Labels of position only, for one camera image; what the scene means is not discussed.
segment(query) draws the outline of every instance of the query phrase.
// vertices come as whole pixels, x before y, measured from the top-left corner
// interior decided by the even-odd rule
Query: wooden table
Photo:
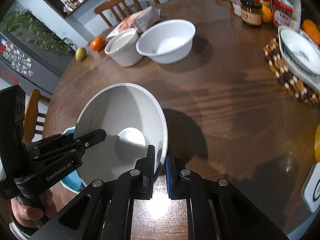
[[[179,18],[196,27],[184,60],[159,65],[144,58],[117,65],[103,51],[71,62],[51,100],[44,136],[74,126],[87,102],[103,88],[132,82],[159,101],[176,157],[203,178],[230,180],[285,233],[311,214],[300,190],[315,162],[316,107],[291,98],[264,61],[262,47],[276,30],[252,28],[227,0],[172,0],[157,6],[162,20]],[[164,187],[159,180],[157,188]],[[62,206],[73,197],[54,187]],[[187,239],[185,202],[170,203],[158,219],[135,208],[135,239]]]

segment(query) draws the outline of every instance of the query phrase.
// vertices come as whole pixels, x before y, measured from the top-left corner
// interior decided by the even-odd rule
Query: jar lid
[[[242,5],[247,5],[256,9],[261,9],[262,4],[254,0],[240,0]]]

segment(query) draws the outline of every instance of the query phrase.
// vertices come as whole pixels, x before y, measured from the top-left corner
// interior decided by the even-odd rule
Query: yellow object
[[[313,40],[316,45],[320,45],[320,32],[316,24],[311,20],[304,20],[301,29]]]
[[[87,56],[87,50],[85,48],[78,48],[76,51],[76,60],[77,62],[81,62]]]
[[[320,162],[320,124],[318,124],[315,136],[315,158],[316,162]]]
[[[262,4],[262,22],[269,23],[272,20],[272,11],[267,5]]]

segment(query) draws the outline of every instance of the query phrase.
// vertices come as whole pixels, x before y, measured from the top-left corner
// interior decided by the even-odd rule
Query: white plate
[[[83,165],[77,169],[85,186],[95,179],[118,179],[134,169],[150,144],[156,150],[156,180],[167,154],[168,128],[158,101],[148,90],[120,83],[96,94],[83,109],[74,138],[100,128],[106,131],[106,139],[86,150]]]
[[[283,29],[280,35],[294,59],[314,74],[320,75],[320,52],[292,29]]]

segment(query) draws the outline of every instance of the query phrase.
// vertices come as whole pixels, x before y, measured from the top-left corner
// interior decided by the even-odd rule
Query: white bowl
[[[149,144],[156,149],[157,178],[167,154],[168,128],[158,101],[148,90],[120,83],[96,94],[83,109],[74,138],[99,128],[106,131],[106,140],[88,148],[78,168],[85,186],[94,179],[118,179],[146,156]]]
[[[292,29],[280,30],[280,37],[293,59],[314,74],[320,75],[320,51]]]
[[[175,63],[189,54],[195,34],[195,26],[186,20],[161,22],[141,35],[137,51],[157,63]]]
[[[123,67],[132,66],[143,57],[137,52],[137,40],[137,31],[133,28],[126,29],[108,42],[104,52],[112,57],[119,65]]]

